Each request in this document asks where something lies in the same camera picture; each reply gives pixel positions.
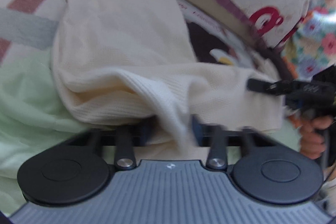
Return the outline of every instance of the green fabric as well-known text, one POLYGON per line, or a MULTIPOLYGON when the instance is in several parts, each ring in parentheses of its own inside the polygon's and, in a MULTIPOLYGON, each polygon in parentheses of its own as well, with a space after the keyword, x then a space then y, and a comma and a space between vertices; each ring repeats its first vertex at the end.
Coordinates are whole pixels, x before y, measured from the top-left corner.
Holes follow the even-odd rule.
POLYGON ((30 157, 85 130, 63 106, 54 88, 50 50, 0 68, 0 210, 24 203, 16 183, 30 157))

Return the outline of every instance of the circular cover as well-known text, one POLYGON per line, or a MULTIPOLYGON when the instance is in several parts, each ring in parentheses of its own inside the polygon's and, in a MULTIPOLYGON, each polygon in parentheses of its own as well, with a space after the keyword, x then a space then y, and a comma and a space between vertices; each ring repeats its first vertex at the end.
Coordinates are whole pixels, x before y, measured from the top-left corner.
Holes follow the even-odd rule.
POLYGON ((28 200, 60 206, 94 195, 109 176, 106 162, 87 147, 57 146, 23 163, 17 182, 28 200))
POLYGON ((235 164, 232 177, 249 196, 282 205, 308 200, 323 183, 313 160, 282 147, 258 147, 235 164))

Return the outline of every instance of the floral shirt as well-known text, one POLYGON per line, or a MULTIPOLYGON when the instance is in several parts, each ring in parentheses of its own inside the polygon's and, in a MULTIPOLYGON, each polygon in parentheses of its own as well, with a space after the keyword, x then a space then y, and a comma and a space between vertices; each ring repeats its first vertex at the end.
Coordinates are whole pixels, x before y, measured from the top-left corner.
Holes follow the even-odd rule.
POLYGON ((336 0, 310 0, 307 16, 282 56, 293 75, 302 80, 336 63, 336 0))

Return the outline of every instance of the black device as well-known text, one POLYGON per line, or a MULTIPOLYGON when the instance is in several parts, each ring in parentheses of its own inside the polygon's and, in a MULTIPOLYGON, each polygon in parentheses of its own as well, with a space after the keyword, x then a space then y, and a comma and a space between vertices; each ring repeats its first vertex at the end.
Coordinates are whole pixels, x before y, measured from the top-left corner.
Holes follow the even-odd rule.
POLYGON ((13 224, 327 224, 325 202, 315 201, 323 174, 307 157, 252 128, 228 131, 192 117, 200 160, 141 160, 154 118, 116 130, 92 129, 30 158, 17 180, 27 203, 13 224), (114 164, 102 147, 115 145, 114 164), (228 165, 226 149, 241 159, 228 165))
MULTIPOLYGON (((333 75, 334 73, 335 68, 330 67, 314 76, 311 82, 281 80, 269 83, 249 79, 247 89, 273 96, 285 95, 285 104, 293 110, 299 109, 308 119, 327 115, 335 117, 336 85, 333 81, 336 80, 336 74, 333 75)), ((334 126, 328 130, 316 130, 324 136, 327 147, 321 157, 316 159, 322 169, 332 166, 336 158, 336 138, 333 136, 335 134, 330 134, 331 130, 334 130, 334 126)))

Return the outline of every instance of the finger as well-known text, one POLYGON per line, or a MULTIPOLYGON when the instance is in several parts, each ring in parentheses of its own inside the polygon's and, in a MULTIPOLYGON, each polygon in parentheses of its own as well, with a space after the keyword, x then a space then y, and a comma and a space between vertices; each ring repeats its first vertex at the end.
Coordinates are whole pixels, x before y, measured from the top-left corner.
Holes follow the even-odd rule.
POLYGON ((326 129, 333 123, 333 118, 331 116, 324 116, 316 118, 312 121, 312 126, 316 129, 326 129))
POLYGON ((308 132, 302 134, 302 139, 308 143, 315 143, 315 144, 322 144, 324 143, 323 136, 314 133, 314 132, 308 132))
POLYGON ((311 133, 311 132, 314 132, 314 128, 313 126, 311 125, 311 122, 310 121, 305 121, 303 120, 302 121, 302 127, 300 128, 300 134, 301 135, 305 135, 307 133, 311 133))
POLYGON ((320 153, 307 153, 307 152, 305 152, 305 151, 300 151, 300 153, 301 153, 302 155, 305 155, 306 157, 312 159, 312 160, 315 160, 315 159, 321 157, 321 154, 320 154, 320 153))
POLYGON ((324 144, 315 144, 306 142, 304 139, 300 140, 301 150, 307 153, 322 153, 326 147, 324 144))

